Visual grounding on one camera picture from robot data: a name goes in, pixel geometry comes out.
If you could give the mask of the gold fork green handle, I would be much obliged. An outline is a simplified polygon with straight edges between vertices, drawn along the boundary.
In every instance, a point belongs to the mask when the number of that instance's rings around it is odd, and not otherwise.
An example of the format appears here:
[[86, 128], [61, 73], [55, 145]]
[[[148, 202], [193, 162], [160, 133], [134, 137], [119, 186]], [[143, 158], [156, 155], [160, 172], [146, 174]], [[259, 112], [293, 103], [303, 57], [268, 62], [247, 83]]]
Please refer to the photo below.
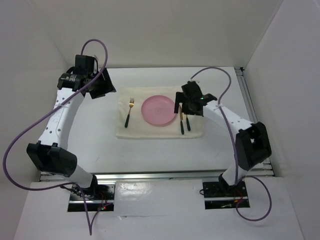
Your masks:
[[128, 125], [129, 125], [131, 110], [134, 107], [134, 105], [135, 105], [135, 99], [132, 97], [129, 100], [129, 111], [128, 111], [128, 114], [127, 114], [127, 117], [126, 117], [126, 120], [125, 120], [125, 124], [124, 124], [125, 128], [127, 128]]

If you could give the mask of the pink plate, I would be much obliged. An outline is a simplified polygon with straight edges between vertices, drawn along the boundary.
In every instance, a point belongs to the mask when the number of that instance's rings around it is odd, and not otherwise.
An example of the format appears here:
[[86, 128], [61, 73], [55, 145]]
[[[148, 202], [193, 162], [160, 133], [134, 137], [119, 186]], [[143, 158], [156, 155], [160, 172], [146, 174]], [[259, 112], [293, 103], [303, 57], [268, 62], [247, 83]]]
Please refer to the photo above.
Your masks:
[[142, 103], [142, 118], [153, 126], [162, 127], [168, 125], [177, 116], [177, 114], [174, 113], [174, 107], [175, 103], [167, 96], [150, 96]]

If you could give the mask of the gold knife green handle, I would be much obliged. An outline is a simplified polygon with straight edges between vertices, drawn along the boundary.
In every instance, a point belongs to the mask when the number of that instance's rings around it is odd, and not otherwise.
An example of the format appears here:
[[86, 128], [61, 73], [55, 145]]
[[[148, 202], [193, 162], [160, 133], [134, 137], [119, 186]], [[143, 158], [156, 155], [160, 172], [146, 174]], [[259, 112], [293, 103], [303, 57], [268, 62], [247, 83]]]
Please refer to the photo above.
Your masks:
[[180, 118], [180, 131], [181, 131], [181, 134], [184, 135], [185, 130], [184, 130], [184, 125], [183, 125], [183, 112], [182, 112], [181, 105], [179, 105], [178, 109], [179, 109], [179, 118]]

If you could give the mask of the gold spoon green handle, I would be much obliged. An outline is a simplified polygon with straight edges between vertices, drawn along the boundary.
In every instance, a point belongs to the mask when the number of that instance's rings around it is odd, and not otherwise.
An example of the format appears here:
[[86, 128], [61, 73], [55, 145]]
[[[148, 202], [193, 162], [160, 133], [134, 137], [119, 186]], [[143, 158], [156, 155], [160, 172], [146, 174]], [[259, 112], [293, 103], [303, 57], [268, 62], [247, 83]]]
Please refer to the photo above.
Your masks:
[[188, 118], [187, 114], [185, 114], [185, 121], [186, 121], [187, 130], [190, 132], [191, 131], [191, 125], [190, 125], [190, 121], [189, 121], [189, 118]]

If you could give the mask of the cream cloth placemat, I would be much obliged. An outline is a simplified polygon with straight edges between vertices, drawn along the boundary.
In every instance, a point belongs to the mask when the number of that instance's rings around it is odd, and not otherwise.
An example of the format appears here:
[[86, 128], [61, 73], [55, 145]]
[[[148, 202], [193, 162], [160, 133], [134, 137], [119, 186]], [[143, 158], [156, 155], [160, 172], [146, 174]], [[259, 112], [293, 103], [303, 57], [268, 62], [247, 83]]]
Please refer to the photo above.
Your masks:
[[[200, 138], [204, 131], [204, 118], [197, 115], [188, 115], [191, 131], [187, 130], [186, 117], [183, 116], [184, 135], [181, 134], [180, 114], [165, 126], [154, 126], [144, 121], [141, 113], [143, 102], [155, 95], [163, 95], [175, 103], [176, 92], [181, 92], [180, 86], [140, 86], [122, 87], [119, 90], [118, 122], [116, 136], [120, 139], [194, 139]], [[131, 109], [128, 127], [125, 128], [129, 112], [130, 98], [134, 98], [134, 107]]]

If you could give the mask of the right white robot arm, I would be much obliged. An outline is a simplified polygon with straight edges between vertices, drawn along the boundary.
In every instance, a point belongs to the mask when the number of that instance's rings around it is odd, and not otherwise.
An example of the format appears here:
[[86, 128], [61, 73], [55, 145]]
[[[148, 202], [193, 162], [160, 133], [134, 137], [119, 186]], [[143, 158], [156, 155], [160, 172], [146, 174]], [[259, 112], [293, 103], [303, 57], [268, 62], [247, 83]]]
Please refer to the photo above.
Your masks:
[[238, 182], [256, 165], [272, 154], [266, 126], [262, 122], [246, 120], [227, 107], [212, 94], [203, 94], [195, 81], [188, 81], [175, 94], [174, 112], [206, 117], [226, 129], [231, 137], [234, 163], [219, 177], [218, 190], [230, 196]]

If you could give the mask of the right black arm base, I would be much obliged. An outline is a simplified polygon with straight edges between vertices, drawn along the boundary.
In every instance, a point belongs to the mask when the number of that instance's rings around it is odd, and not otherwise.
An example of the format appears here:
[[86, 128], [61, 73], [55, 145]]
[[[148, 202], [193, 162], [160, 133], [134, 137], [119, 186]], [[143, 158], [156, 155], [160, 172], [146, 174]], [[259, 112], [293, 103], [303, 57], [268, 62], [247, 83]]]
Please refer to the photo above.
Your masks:
[[206, 210], [249, 208], [250, 202], [244, 181], [235, 188], [223, 192], [218, 181], [203, 182], [199, 194], [204, 197], [204, 207]]

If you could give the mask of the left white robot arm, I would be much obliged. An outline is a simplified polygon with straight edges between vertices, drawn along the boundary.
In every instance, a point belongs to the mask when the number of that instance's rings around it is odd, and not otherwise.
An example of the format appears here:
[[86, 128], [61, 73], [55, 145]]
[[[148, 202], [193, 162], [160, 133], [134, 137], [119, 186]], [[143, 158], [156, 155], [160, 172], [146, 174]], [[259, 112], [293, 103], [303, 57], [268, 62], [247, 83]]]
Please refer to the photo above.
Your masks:
[[75, 66], [58, 79], [57, 110], [48, 120], [45, 130], [37, 140], [30, 143], [26, 152], [35, 167], [45, 173], [59, 175], [78, 184], [81, 194], [88, 200], [97, 197], [97, 178], [78, 165], [76, 155], [68, 151], [68, 139], [76, 113], [85, 95], [92, 99], [115, 92], [106, 68], [98, 74], [98, 61], [93, 56], [76, 55]]

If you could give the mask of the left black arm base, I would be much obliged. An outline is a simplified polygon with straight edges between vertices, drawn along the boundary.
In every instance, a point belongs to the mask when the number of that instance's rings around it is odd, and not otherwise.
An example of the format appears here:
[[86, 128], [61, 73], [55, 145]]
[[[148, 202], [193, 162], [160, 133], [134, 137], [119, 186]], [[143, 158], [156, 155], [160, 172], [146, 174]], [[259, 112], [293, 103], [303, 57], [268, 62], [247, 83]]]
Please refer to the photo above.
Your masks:
[[[62, 186], [61, 188], [70, 192], [67, 211], [84, 212], [84, 201], [77, 187], [72, 185], [71, 187]], [[115, 188], [115, 183], [99, 184], [97, 192], [93, 196], [85, 195], [87, 210], [89, 212], [113, 212], [115, 207]]]

